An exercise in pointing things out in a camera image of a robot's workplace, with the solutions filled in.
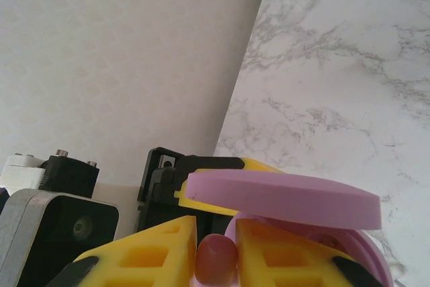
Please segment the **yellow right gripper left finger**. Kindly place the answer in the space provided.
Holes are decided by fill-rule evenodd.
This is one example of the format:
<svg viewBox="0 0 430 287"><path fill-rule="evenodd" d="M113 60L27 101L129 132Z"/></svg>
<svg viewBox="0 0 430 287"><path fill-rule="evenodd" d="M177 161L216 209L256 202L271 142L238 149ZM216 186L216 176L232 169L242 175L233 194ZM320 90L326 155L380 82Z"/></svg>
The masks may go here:
<svg viewBox="0 0 430 287"><path fill-rule="evenodd" d="M46 287L194 287L195 216L182 216L82 253Z"/></svg>

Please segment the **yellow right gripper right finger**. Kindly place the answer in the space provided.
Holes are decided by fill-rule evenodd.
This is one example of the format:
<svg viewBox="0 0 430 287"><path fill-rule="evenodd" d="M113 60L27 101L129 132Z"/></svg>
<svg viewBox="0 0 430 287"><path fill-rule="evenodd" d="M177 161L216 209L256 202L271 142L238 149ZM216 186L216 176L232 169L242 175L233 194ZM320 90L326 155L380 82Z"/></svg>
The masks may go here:
<svg viewBox="0 0 430 287"><path fill-rule="evenodd" d="M240 287L374 287L347 254L268 224L236 221Z"/></svg>

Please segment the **purple earbuds charging case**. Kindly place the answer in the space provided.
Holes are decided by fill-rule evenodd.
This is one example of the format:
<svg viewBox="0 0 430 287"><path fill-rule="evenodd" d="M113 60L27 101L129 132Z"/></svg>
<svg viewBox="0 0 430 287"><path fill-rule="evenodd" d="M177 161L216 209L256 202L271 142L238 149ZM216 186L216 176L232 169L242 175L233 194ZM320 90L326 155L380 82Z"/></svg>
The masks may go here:
<svg viewBox="0 0 430 287"><path fill-rule="evenodd" d="M394 287L387 261L364 233L380 229L380 197L337 181L268 171L216 169L191 173L184 196L237 211L225 231L235 238L240 218L254 218L337 247L384 287Z"/></svg>

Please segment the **purple earbud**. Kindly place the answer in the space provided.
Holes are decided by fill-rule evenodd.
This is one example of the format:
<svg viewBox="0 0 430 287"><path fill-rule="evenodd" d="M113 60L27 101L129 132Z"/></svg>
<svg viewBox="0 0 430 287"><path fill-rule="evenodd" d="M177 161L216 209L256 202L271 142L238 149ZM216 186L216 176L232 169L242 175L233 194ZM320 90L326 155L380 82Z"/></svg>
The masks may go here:
<svg viewBox="0 0 430 287"><path fill-rule="evenodd" d="M230 287L236 277L237 261L233 240L219 234L207 235L196 251L196 280L204 287Z"/></svg>

